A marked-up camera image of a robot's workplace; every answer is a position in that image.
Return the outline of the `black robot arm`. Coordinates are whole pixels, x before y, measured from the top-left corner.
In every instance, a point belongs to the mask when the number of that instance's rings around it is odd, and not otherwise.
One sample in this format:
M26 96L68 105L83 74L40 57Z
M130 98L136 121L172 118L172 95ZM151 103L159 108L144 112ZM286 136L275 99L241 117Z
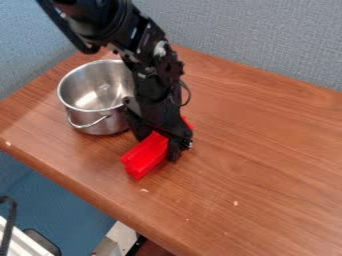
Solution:
M124 98L127 121L138 140L166 136L168 161L192 147L194 133L182 118L184 63L166 32L132 0L35 0L75 48L95 54L106 47L132 74L134 94Z

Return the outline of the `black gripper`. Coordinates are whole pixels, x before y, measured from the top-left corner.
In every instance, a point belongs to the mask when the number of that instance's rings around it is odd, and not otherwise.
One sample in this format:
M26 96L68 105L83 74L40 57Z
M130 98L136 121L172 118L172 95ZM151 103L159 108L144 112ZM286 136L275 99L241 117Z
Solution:
M144 59L122 56L122 60L134 79L134 95L123 100L130 129L138 141L143 141L152 130L164 134L167 160L176 162L194 144L192 131L180 112L187 104L182 99L184 63L167 39L156 42Z

